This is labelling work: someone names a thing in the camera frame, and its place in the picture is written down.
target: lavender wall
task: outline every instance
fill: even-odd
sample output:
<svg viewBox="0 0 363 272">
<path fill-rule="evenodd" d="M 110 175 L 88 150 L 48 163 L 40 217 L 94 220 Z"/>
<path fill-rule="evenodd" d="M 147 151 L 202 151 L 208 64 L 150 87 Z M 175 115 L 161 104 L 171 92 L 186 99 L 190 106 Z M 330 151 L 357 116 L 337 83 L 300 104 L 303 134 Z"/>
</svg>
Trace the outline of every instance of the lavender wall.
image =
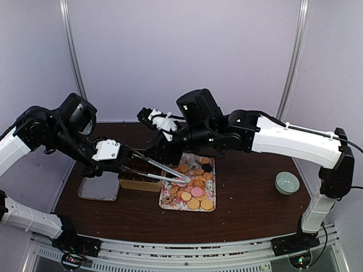
<svg viewBox="0 0 363 272">
<path fill-rule="evenodd" d="M 276 114 L 300 1 L 71 0 L 75 47 L 101 121 L 136 120 L 142 107 L 179 110 L 209 88 L 225 113 Z"/>
<path fill-rule="evenodd" d="M 59 1 L 0 1 L 0 131 L 28 107 L 55 108 L 76 91 Z M 37 150 L 0 178 L 0 189 L 50 212 L 69 164 L 63 154 Z M 19 271 L 28 239 L 24 231 L 0 226 L 1 271 Z"/>
<path fill-rule="evenodd" d="M 313 1 L 303 59 L 287 121 L 315 129 L 344 128 L 363 146 L 363 2 Z M 363 154 L 356 150 L 354 184 L 363 185 Z M 298 161 L 312 190 L 317 165 Z M 352 271 L 363 266 L 363 192 L 353 189 L 328 218 L 335 222 Z"/>
</svg>

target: dark brown tabletop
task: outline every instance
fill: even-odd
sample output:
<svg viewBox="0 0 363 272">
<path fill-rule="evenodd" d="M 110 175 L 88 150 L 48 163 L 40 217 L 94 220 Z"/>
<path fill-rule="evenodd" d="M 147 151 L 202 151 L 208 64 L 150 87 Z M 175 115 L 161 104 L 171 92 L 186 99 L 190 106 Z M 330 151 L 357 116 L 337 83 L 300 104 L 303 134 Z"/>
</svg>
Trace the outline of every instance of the dark brown tabletop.
<svg viewBox="0 0 363 272">
<path fill-rule="evenodd" d="M 155 135 L 143 125 L 98 124 L 105 135 L 134 148 L 145 148 Z M 298 192 L 280 195 L 275 177 L 295 174 Z M 213 212 L 164 210 L 159 193 L 120 189 L 117 200 L 80 199 L 82 165 L 77 163 L 55 213 L 71 217 L 80 234 L 145 243 L 209 243 L 258 239 L 295 232 L 310 196 L 291 158 L 274 154 L 227 152 L 216 159 L 217 204 Z"/>
</svg>

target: white bracket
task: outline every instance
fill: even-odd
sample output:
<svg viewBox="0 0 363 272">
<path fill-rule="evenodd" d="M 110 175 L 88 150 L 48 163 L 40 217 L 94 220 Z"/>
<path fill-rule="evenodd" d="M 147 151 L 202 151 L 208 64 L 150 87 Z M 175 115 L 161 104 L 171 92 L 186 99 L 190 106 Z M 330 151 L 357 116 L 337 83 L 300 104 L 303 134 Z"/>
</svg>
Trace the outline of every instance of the white bracket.
<svg viewBox="0 0 363 272">
<path fill-rule="evenodd" d="M 99 141 L 96 145 L 97 154 L 93 155 L 92 158 L 97 162 L 101 160 L 114 160 L 119 154 L 120 146 L 120 143 L 111 139 Z"/>
<path fill-rule="evenodd" d="M 148 119 L 151 121 L 153 121 L 153 125 L 157 126 L 158 130 L 166 130 L 166 131 L 175 131 L 178 129 L 178 126 L 176 125 L 176 123 L 174 122 L 174 120 L 172 118 L 170 118 L 171 116 L 171 112 L 168 112 L 166 114 L 166 117 L 154 117 L 155 115 L 159 115 L 159 114 L 163 114 L 161 111 L 154 109 Z M 167 133 L 167 132 L 163 132 L 165 138 L 167 139 L 168 142 L 172 141 L 172 135 Z"/>
</svg>

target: metal tongs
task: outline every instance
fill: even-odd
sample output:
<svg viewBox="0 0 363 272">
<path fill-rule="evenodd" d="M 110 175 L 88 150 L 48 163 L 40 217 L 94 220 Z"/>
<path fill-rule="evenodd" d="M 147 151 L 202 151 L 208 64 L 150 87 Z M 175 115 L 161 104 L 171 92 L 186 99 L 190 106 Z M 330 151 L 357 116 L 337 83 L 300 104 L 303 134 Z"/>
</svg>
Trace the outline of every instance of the metal tongs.
<svg viewBox="0 0 363 272">
<path fill-rule="evenodd" d="M 168 166 L 165 166 L 151 158 L 148 158 L 146 157 L 144 154 L 136 151 L 135 149 L 132 149 L 130 148 L 133 155 L 147 163 L 150 163 L 156 167 L 158 167 L 159 169 L 161 170 L 164 170 L 165 172 L 168 172 L 174 176 L 176 176 L 178 179 L 173 179 L 173 178 L 169 178 L 169 177 L 163 177 L 163 176 L 158 176 L 158 175 L 155 175 L 155 174 L 150 174 L 150 173 L 143 173 L 141 171 L 138 171 L 138 170 L 135 170 L 135 169 L 131 169 L 127 166 L 122 166 L 121 168 L 127 172 L 131 172 L 131 173 L 134 173 L 134 174 L 137 174 L 137 175 L 140 175 L 140 176 L 144 176 L 144 177 L 150 177 L 150 178 L 153 178 L 153 179 L 160 179 L 160 180 L 165 180 L 165 181 L 169 181 L 169 182 L 175 182 L 175 183 L 180 183 L 180 184 L 186 184 L 186 183 L 189 183 L 191 181 L 191 178 L 186 176 L 186 175 L 183 175 L 179 172 L 177 172 L 176 170 L 174 169 L 171 169 L 169 168 Z"/>
</svg>

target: light green bowl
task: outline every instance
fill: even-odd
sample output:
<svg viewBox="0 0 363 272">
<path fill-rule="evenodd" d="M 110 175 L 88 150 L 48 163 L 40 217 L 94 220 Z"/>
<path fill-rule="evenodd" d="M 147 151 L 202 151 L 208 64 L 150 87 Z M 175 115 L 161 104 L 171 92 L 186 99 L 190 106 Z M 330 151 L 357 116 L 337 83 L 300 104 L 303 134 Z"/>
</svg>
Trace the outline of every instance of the light green bowl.
<svg viewBox="0 0 363 272">
<path fill-rule="evenodd" d="M 289 172 L 281 172 L 276 176 L 275 186 L 280 194 L 288 196 L 300 188 L 300 182 L 295 175 Z"/>
</svg>

